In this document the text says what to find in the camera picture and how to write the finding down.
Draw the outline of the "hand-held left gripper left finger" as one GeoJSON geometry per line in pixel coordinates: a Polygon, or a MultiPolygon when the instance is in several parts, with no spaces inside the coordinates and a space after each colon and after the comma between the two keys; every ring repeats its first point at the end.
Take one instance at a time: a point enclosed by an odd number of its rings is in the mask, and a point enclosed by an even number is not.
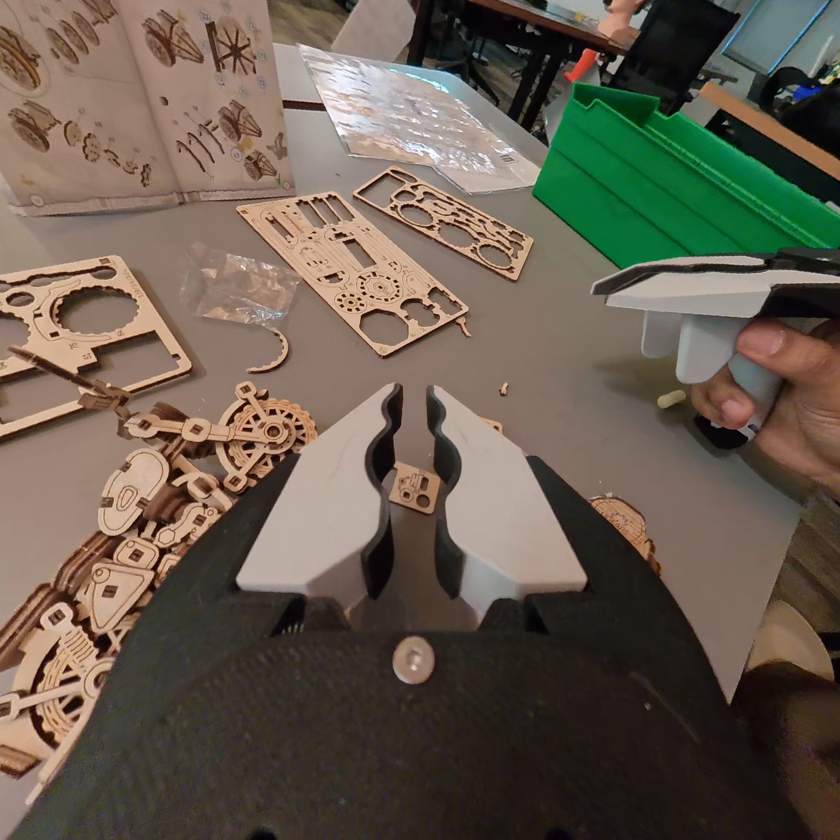
{"type": "Polygon", "coordinates": [[[327,596],[344,609],[377,599],[394,542],[383,481],[395,466],[403,387],[382,387],[308,444],[237,576],[247,592],[327,596]]]}

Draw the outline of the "round wooden piece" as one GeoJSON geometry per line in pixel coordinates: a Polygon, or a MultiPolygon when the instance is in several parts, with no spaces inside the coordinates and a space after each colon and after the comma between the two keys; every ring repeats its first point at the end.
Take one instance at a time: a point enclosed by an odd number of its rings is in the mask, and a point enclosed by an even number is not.
{"type": "Polygon", "coordinates": [[[662,567],[656,558],[656,547],[648,535],[644,515],[624,499],[613,493],[592,497],[591,506],[631,543],[656,575],[662,577],[662,567]]]}

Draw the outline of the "dark wooden rod piece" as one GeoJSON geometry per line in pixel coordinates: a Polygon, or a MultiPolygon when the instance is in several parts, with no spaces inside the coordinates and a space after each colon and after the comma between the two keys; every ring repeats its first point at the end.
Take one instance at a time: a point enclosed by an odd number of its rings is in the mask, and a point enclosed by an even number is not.
{"type": "Polygon", "coordinates": [[[113,412],[120,419],[129,419],[132,416],[128,408],[132,395],[122,388],[100,380],[90,380],[79,373],[67,371],[57,364],[18,346],[10,345],[7,349],[10,354],[20,360],[33,364],[40,370],[56,375],[80,388],[78,403],[84,410],[113,412]]]}

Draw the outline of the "green plastic bin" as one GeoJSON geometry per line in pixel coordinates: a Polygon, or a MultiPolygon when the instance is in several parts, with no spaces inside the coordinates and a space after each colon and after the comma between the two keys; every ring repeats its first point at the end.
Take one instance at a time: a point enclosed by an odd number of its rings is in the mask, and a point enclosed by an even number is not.
{"type": "Polygon", "coordinates": [[[839,243],[839,216],[659,100],[573,84],[532,194],[618,268],[839,243]]]}

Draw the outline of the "wooden-top side desk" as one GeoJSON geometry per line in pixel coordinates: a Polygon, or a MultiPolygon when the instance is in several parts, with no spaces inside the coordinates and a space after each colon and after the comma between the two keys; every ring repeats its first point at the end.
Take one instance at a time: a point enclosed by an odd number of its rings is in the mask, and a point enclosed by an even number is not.
{"type": "Polygon", "coordinates": [[[838,210],[837,157],[716,83],[706,83],[699,91],[699,99],[716,109],[707,123],[712,134],[838,210]]]}

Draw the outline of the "open instruction booklet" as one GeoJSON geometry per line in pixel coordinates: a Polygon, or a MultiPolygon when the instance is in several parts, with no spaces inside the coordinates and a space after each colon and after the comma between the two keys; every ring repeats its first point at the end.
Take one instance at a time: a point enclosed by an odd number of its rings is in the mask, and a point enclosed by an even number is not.
{"type": "Polygon", "coordinates": [[[265,1],[2,1],[19,215],[296,194],[265,1]]]}

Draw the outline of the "person's brown trouser leg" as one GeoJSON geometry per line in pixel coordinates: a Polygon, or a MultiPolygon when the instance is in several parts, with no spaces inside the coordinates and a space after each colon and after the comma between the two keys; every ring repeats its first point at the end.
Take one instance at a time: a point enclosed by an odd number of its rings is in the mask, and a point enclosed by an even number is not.
{"type": "Polygon", "coordinates": [[[814,838],[839,838],[839,686],[783,661],[741,679],[731,704],[814,838]]]}

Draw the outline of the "grey chair back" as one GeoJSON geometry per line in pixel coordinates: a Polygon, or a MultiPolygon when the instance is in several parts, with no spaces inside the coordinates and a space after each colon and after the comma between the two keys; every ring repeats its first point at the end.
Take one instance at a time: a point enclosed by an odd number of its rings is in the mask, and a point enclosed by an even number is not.
{"type": "Polygon", "coordinates": [[[359,1],[332,42],[331,51],[394,62],[410,42],[415,18],[407,1],[359,1]]]}

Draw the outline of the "wooden-top table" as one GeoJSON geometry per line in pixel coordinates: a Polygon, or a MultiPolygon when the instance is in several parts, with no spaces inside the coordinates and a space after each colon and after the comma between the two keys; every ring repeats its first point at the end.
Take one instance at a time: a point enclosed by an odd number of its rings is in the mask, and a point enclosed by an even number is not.
{"type": "Polygon", "coordinates": [[[546,102],[561,67],[582,57],[586,49],[606,55],[609,61],[623,56],[629,45],[605,37],[596,27],[575,22],[566,9],[539,9],[526,2],[468,1],[468,16],[478,25],[477,37],[503,45],[519,46],[530,53],[507,115],[531,130],[546,102]]]}

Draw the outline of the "assembled wooden model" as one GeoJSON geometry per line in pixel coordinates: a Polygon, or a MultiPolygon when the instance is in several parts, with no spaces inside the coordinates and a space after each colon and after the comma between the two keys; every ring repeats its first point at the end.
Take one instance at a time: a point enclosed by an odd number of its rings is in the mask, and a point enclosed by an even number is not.
{"type": "Polygon", "coordinates": [[[158,402],[117,409],[119,431],[144,445],[106,481],[98,528],[2,627],[2,774],[40,764],[38,786],[79,738],[124,639],[166,578],[226,511],[319,434],[300,405],[252,381],[213,423],[158,402]]]}

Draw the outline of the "large clear plastic bag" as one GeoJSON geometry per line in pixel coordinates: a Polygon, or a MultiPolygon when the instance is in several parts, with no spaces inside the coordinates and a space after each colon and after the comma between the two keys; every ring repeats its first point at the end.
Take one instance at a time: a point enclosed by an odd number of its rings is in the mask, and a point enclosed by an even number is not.
{"type": "Polygon", "coordinates": [[[538,166],[439,82],[305,45],[298,51],[351,154],[429,165],[467,194],[517,190],[537,181],[538,166]]]}

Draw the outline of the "hollow wooden puzzle sheet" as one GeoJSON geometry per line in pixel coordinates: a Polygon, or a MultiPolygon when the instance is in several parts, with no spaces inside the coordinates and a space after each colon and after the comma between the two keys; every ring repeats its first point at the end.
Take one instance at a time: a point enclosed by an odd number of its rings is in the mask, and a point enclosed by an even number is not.
{"type": "Polygon", "coordinates": [[[533,244],[529,235],[399,167],[353,197],[509,282],[519,280],[533,244]]]}

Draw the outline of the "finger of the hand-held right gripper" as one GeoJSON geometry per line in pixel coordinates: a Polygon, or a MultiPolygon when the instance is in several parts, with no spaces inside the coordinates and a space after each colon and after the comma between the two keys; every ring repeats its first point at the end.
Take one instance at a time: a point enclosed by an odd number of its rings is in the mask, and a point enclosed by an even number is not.
{"type": "Polygon", "coordinates": [[[631,266],[597,281],[591,294],[642,312],[643,355],[675,354],[677,380],[696,385],[735,354],[738,335],[770,296],[772,274],[768,266],[631,266]]]}
{"type": "Polygon", "coordinates": [[[750,273],[766,269],[775,255],[705,255],[662,259],[620,271],[621,279],[645,279],[662,273],[750,273]]]}

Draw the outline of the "wooden puzzle sheet with gears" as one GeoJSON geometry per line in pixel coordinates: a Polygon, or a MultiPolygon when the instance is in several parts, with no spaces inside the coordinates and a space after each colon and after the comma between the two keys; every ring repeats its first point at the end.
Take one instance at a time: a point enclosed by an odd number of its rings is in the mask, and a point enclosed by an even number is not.
{"type": "Polygon", "coordinates": [[[380,357],[456,322],[469,309],[336,192],[249,203],[238,214],[380,357]],[[363,320],[393,317],[405,337],[371,338],[363,320]]]}

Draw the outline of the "small square wooden piece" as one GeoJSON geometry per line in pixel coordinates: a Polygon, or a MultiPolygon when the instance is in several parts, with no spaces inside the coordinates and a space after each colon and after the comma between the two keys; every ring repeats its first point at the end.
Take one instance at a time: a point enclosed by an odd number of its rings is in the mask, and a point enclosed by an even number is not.
{"type": "Polygon", "coordinates": [[[394,465],[395,479],[389,501],[425,515],[434,513],[441,480],[434,473],[401,461],[394,465]]]}

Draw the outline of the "small clear plastic bag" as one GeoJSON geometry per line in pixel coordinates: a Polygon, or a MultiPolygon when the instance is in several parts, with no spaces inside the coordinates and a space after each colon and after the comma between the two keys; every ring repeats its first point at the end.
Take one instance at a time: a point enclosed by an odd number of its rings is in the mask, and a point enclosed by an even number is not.
{"type": "Polygon", "coordinates": [[[195,242],[182,262],[181,300],[197,317],[279,329],[291,309],[299,275],[195,242]]]}

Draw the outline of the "black bag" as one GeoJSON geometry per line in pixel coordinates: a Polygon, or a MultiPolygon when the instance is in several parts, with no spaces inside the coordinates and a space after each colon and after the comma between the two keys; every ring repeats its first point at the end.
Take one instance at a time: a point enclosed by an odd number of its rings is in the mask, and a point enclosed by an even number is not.
{"type": "Polygon", "coordinates": [[[838,154],[838,71],[816,79],[795,67],[780,68],[764,82],[757,103],[785,128],[838,154]]]}

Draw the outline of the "person's right hand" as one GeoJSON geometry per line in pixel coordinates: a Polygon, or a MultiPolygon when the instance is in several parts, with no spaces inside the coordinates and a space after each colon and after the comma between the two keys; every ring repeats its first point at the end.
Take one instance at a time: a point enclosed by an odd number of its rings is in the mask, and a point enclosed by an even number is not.
{"type": "Polygon", "coordinates": [[[736,351],[784,382],[755,445],[839,502],[839,321],[803,333],[758,320],[741,331],[736,351]]]}

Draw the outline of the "wide wooden puzzle sheet frame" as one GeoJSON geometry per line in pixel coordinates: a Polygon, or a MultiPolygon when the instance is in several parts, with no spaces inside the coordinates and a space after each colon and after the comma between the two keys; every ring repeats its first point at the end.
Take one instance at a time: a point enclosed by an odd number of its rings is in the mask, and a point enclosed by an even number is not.
{"type": "MultiPolygon", "coordinates": [[[[81,374],[98,362],[97,352],[128,340],[153,336],[161,341],[172,357],[175,368],[129,385],[115,385],[135,394],[187,375],[193,363],[178,343],[169,326],[132,273],[117,255],[85,259],[42,269],[21,270],[2,275],[1,312],[23,323],[27,340],[22,349],[41,356],[61,368],[81,374]],[[72,296],[83,291],[119,291],[130,297],[137,311],[126,325],[99,332],[83,332],[62,325],[60,308],[72,296]]],[[[4,350],[2,384],[16,376],[37,369],[4,350]]],[[[1,422],[1,439],[28,431],[62,417],[84,410],[78,398],[51,406],[39,413],[14,421],[1,422]]]]}

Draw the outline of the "person's white shoe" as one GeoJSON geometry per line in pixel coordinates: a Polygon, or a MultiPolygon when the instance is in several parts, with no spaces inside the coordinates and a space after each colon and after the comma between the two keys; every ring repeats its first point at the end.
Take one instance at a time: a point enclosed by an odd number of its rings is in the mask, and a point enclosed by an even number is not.
{"type": "Polygon", "coordinates": [[[792,605],[776,600],[765,610],[744,673],[779,663],[835,680],[833,661],[818,633],[792,605]]]}

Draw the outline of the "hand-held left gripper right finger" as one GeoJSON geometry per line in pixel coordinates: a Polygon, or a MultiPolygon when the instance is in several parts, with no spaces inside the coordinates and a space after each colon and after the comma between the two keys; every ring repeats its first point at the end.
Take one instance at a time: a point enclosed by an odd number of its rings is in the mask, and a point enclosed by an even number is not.
{"type": "Polygon", "coordinates": [[[582,592],[586,573],[520,447],[438,385],[426,406],[444,482],[435,570],[445,593],[481,620],[499,600],[582,592]]]}

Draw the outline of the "black office chair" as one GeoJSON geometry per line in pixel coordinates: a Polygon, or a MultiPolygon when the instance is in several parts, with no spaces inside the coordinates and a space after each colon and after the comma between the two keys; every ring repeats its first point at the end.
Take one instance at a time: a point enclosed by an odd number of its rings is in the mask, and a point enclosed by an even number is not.
{"type": "Polygon", "coordinates": [[[710,1],[653,2],[606,86],[657,98],[666,116],[678,112],[690,100],[690,85],[740,17],[710,1]]]}

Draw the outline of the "curved toothed wooden piece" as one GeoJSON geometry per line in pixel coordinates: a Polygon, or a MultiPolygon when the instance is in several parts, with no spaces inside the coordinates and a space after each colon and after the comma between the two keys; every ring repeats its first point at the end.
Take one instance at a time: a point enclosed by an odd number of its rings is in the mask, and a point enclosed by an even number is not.
{"type": "Polygon", "coordinates": [[[260,374],[264,374],[264,373],[274,371],[277,368],[279,368],[284,363],[286,358],[288,357],[290,345],[289,345],[289,341],[288,341],[287,337],[284,335],[284,333],[282,331],[279,331],[278,329],[274,329],[274,328],[267,328],[267,329],[275,338],[277,338],[277,340],[279,342],[279,345],[280,345],[280,351],[278,353],[278,356],[272,362],[269,362],[268,364],[264,364],[264,365],[248,367],[246,369],[246,372],[251,374],[251,375],[260,375],[260,374]]]}

